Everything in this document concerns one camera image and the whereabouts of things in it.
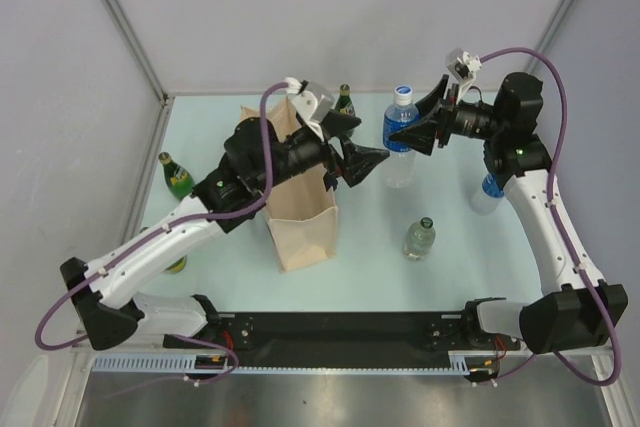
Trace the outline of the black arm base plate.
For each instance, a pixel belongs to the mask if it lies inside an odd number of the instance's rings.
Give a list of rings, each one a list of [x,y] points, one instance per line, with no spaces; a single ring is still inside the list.
[[[259,366],[424,366],[453,351],[520,349],[513,337],[482,333],[462,311],[227,312],[202,339]]]

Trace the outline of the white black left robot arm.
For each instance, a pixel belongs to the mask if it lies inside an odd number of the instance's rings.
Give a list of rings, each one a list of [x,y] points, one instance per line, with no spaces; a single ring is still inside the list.
[[[342,136],[359,123],[330,112],[318,132],[303,124],[279,139],[269,120],[249,117],[225,141],[218,166],[164,219],[100,258],[65,261],[61,275],[92,348],[108,350],[136,334],[214,344],[221,323],[206,296],[156,297],[141,289],[192,250],[253,219],[271,189],[314,167],[326,168],[328,186],[337,179],[360,184],[389,153]]]

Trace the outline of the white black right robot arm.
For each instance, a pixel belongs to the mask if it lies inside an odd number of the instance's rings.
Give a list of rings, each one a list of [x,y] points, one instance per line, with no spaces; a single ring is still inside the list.
[[[506,299],[469,303],[463,340],[484,348],[497,334],[522,340],[536,354],[605,344],[606,324],[628,305],[620,284],[611,285],[582,246],[552,173],[552,159],[535,132],[543,107],[541,81],[508,74],[491,105],[458,100],[446,78],[417,106],[419,121],[391,140],[424,155],[453,135],[483,141],[484,163],[516,212],[533,252],[542,296],[530,304]]]

